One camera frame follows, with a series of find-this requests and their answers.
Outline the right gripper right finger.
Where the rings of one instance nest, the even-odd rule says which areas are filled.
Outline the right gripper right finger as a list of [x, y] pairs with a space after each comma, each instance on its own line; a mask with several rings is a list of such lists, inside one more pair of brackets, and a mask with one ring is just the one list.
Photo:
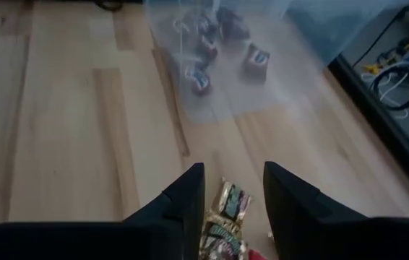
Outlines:
[[264, 163], [264, 200], [280, 260], [337, 259], [348, 242], [337, 225], [367, 219], [272, 161]]

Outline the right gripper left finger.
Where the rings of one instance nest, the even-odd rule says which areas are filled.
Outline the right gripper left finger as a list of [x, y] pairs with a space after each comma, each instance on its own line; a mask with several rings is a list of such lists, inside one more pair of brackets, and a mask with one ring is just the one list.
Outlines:
[[198, 260], [205, 210], [205, 165], [193, 164], [123, 221], [128, 260]]

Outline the brown Snickers mini bar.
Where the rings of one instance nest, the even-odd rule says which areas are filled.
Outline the brown Snickers mini bar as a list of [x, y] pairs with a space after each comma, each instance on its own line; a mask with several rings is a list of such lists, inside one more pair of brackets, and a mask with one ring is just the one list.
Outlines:
[[205, 71], [196, 67], [187, 67], [184, 71], [184, 78], [195, 95], [203, 96], [209, 92], [211, 81]]
[[269, 61], [270, 52], [251, 43], [243, 61], [243, 71], [251, 77], [265, 79], [267, 76]]

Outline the gold foil wrapped candy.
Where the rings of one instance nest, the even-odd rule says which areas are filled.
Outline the gold foil wrapped candy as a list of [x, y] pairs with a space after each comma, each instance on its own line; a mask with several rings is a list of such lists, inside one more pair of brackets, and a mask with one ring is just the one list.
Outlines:
[[218, 214], [241, 224], [246, 216], [252, 197], [239, 186], [223, 179], [218, 198]]
[[199, 260], [244, 260], [247, 243], [240, 227], [218, 214], [207, 212], [202, 226]]

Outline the red wrapped candy bar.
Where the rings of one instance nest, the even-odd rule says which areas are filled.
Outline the red wrapped candy bar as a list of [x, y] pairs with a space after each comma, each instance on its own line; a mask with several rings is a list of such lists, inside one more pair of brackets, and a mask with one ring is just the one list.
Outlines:
[[250, 249], [248, 252], [248, 260], [268, 260], [260, 252]]

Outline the clear plastic bin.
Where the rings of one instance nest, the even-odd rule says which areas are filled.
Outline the clear plastic bin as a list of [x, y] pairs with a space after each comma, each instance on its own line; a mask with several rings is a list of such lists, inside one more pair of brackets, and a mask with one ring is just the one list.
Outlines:
[[[409, 0], [144, 0], [178, 106], [195, 122], [217, 121], [284, 103], [314, 82], [374, 18]], [[265, 79], [243, 71], [253, 43], [270, 52]], [[185, 81], [187, 67], [210, 77], [206, 95]]]

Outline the black aluminium frame rail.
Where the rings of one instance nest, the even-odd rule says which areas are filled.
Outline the black aluminium frame rail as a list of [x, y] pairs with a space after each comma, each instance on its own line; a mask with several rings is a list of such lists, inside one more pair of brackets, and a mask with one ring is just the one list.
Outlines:
[[327, 66], [367, 124], [409, 178], [409, 137], [367, 90], [352, 66], [339, 55]]

